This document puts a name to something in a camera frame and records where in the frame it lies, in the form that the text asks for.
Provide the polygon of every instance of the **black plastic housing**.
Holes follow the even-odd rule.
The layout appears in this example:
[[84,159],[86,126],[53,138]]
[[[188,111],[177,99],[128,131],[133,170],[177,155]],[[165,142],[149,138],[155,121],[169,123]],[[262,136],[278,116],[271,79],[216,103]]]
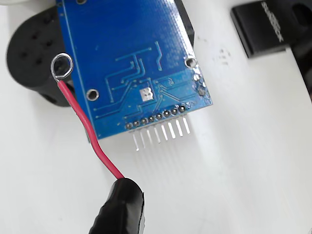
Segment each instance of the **black plastic housing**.
[[[13,77],[24,87],[37,91],[49,102],[69,106],[50,71],[52,58],[65,47],[57,8],[52,7],[24,22],[14,33],[7,50],[7,65]],[[56,73],[68,69],[66,60],[56,62]],[[70,78],[65,80],[74,93]]]
[[130,179],[117,180],[89,234],[143,233],[144,194]]

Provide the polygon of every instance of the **red wire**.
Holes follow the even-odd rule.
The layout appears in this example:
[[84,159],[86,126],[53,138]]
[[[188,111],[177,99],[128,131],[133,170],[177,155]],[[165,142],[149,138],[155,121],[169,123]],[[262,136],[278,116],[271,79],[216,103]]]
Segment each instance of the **red wire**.
[[98,158],[104,163],[107,169],[110,170],[111,173],[117,179],[124,178],[124,176],[117,169],[117,167],[109,160],[106,154],[102,151],[100,145],[98,144],[98,139],[97,139],[96,133],[94,132],[91,122],[89,121],[86,114],[83,112],[82,108],[79,106],[78,102],[76,101],[76,99],[74,98],[70,90],[67,88],[67,85],[64,83],[64,81],[60,80],[58,82],[58,87],[61,90],[61,92],[64,94],[65,98],[67,99],[69,104],[72,106],[74,111],[76,112],[83,126],[85,127],[88,133],[91,145],[94,151],[96,152]]

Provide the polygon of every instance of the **printed circuit board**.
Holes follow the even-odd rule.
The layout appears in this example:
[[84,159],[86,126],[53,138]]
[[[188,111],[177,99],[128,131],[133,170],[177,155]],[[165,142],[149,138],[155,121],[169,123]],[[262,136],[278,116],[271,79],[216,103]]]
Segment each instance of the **printed circuit board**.
[[58,0],[78,102],[104,138],[212,104],[174,0]]

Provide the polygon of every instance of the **white table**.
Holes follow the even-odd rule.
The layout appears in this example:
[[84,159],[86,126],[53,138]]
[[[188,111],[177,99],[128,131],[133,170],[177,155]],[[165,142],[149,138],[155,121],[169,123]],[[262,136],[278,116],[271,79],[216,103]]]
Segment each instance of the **white table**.
[[[145,192],[145,233],[306,234],[312,105],[292,52],[248,60],[229,14],[242,1],[184,2],[214,106],[188,115],[192,134],[139,152],[129,133],[101,141]],[[0,6],[1,234],[87,234],[114,182],[73,111],[7,71],[12,33],[50,5]]]

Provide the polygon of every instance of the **black plastic piece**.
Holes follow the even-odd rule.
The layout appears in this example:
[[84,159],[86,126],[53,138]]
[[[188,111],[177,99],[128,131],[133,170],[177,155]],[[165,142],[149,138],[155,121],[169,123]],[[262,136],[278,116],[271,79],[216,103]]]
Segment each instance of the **black plastic piece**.
[[249,58],[283,51],[295,41],[287,18],[272,1],[236,6],[231,17]]
[[[49,102],[69,106],[52,78],[52,58],[64,52],[57,8],[52,7],[24,22],[14,33],[7,51],[8,69],[19,84],[37,91]],[[66,59],[56,62],[56,73],[68,69]],[[74,94],[70,78],[64,80]]]
[[189,36],[192,47],[194,47],[195,31],[194,31],[194,28],[193,28],[192,23],[190,21],[190,18],[187,14],[187,11],[184,7],[184,4],[183,4],[182,0],[175,0],[175,4],[176,4],[176,6],[179,10],[179,13],[181,15],[184,27],[186,29],[187,35]]
[[89,234],[143,233],[144,194],[130,179],[117,180]]

